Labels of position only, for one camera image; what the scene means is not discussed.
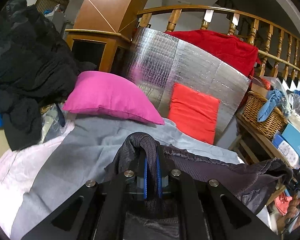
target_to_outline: human hand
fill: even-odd
[[[287,209],[287,214],[284,216],[285,219],[287,219],[287,218],[293,219],[296,216],[296,214],[298,212],[298,208],[297,208],[298,205],[300,205],[300,198],[299,199],[293,199],[289,202],[289,207]],[[300,226],[300,215],[298,216],[297,221],[294,224],[294,227],[293,227],[292,230],[298,228],[299,226]]]

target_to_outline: metal bolt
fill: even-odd
[[[177,169],[173,169],[173,170],[171,171],[171,174],[172,174],[173,176],[180,176],[180,175],[181,175],[181,171],[180,171],[180,170],[177,170]]]
[[[134,172],[133,171],[130,171],[130,170],[127,170],[124,172],[124,175],[128,178],[132,177],[134,175]]]
[[[211,179],[211,180],[209,180],[209,185],[216,187],[219,185],[219,181],[217,181],[216,179]]]
[[[89,179],[86,181],[86,186],[87,187],[94,187],[96,185],[96,181],[93,179]]]

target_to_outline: black jacket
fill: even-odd
[[[0,114],[11,150],[38,142],[39,107],[60,102],[72,92],[78,62],[52,22],[26,0],[10,0],[0,12]]]

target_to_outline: silver insulation panel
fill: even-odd
[[[146,93],[163,117],[168,116],[175,82],[220,99],[215,142],[250,84],[246,76],[210,53],[149,28],[138,28],[127,64],[127,78]]]

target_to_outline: dark gray fabric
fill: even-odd
[[[74,130],[40,169],[30,192],[24,194],[10,238],[20,240],[86,180],[101,183],[106,175],[104,168],[113,161],[127,136],[138,131],[151,135],[162,145],[172,144],[196,155],[239,163],[236,153],[185,135],[169,119],[165,119],[165,125],[145,125],[110,116],[77,115]]]
[[[115,175],[127,170],[130,161],[138,156],[140,148],[147,152],[146,149],[153,149],[158,144],[159,142],[150,135],[142,132],[129,135],[113,162],[106,168],[105,180],[111,180]],[[190,174],[194,179],[205,182],[217,179],[255,214],[263,208],[269,196],[275,191],[277,180],[280,178],[283,184],[287,184],[293,175],[292,169],[277,158],[253,165],[235,165],[197,156],[173,146],[163,146],[163,151],[165,157],[173,160],[178,169]],[[147,156],[151,154],[155,155],[152,158],[156,157],[156,153],[152,151],[148,152]],[[151,174],[156,177],[156,165],[152,163],[148,163],[148,166]]]
[[[153,149],[158,145],[159,142],[148,134],[137,132],[129,135],[113,162],[107,166],[106,180],[111,180],[117,174],[127,170],[130,162],[138,158],[140,149],[143,148],[147,158],[151,159],[148,163],[152,175],[150,181],[156,181],[157,173],[154,172],[156,165],[153,159],[157,154]],[[217,179],[255,214],[264,207],[269,196],[275,191],[277,180],[281,178],[282,182],[287,184],[293,175],[292,170],[280,159],[254,165],[234,165],[197,156],[173,146],[162,148],[165,158],[173,160],[176,168],[200,181]],[[153,185],[147,188],[147,191],[149,190],[157,193]],[[142,236],[147,240],[178,239],[178,227],[178,213],[173,200],[155,197],[146,200],[144,208],[133,203],[129,206],[123,238],[137,240]]]

